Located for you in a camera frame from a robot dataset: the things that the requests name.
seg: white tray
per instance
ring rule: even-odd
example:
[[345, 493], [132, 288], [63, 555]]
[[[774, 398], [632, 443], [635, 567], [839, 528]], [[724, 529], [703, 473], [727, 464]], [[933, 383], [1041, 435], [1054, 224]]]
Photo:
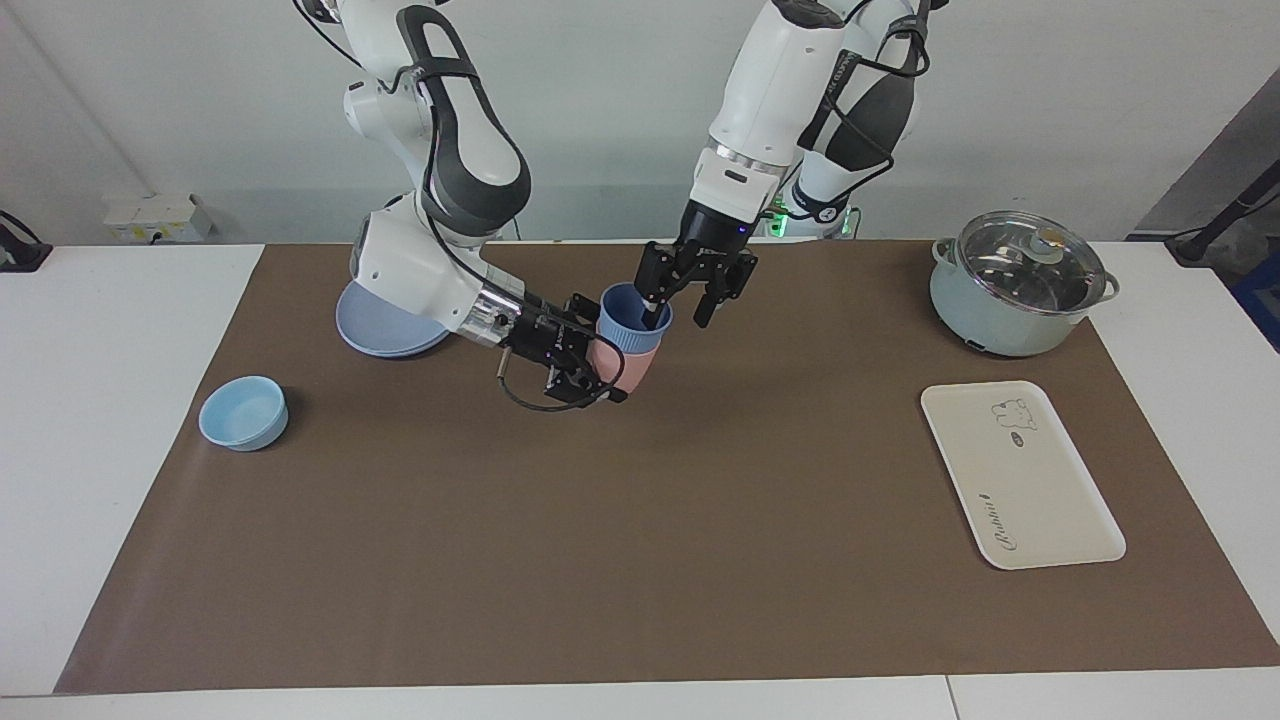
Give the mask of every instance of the white tray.
[[988, 562], [1023, 570], [1124, 557], [1124, 534], [1043, 389], [934, 386], [920, 405]]

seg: stacked cups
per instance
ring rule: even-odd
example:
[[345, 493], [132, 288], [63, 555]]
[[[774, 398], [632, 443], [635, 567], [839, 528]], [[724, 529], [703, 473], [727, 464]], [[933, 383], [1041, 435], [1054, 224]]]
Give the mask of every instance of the stacked cups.
[[[658, 346], [662, 345], [662, 336], [671, 328], [669, 305], [662, 306], [658, 327], [652, 331], [644, 324], [644, 299], [631, 283], [611, 286], [600, 296], [600, 319], [595, 324], [595, 332], [618, 346], [626, 356], [626, 366], [614, 387], [627, 393], [635, 391], [644, 379], [658, 354]], [[604, 382], [612, 380], [618, 373], [618, 354], [607, 343], [591, 341], [586, 348], [586, 359]]]

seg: bowl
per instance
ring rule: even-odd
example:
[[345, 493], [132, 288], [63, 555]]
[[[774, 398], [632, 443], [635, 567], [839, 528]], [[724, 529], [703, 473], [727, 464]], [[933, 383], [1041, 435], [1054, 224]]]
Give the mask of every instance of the bowl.
[[261, 450], [289, 424], [284, 391], [271, 378], [250, 375], [214, 391], [200, 409], [205, 439], [237, 452]]

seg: brown table mat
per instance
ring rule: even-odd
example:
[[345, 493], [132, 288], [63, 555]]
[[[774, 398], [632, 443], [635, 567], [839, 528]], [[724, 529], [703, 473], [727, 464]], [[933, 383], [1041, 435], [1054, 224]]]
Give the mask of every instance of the brown table mat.
[[[486, 250], [547, 297], [637, 254]], [[677, 299], [632, 400], [539, 415], [498, 391], [494, 350], [348, 348], [347, 249], [268, 247], [58, 692], [1280, 664], [1088, 323], [997, 360], [936, 318], [925, 245], [759, 254], [710, 329]], [[241, 455], [196, 414], [246, 374], [285, 387], [291, 424]], [[978, 555], [919, 396], [1018, 378], [1052, 397], [1124, 560]]]

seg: pot lid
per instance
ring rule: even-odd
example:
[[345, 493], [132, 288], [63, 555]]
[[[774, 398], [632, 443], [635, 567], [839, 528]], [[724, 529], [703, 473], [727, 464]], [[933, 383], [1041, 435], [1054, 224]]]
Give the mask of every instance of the pot lid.
[[956, 238], [959, 265], [996, 297], [1037, 313], [1075, 313], [1105, 292], [1102, 260], [1062, 225], [1018, 210], [974, 218]]

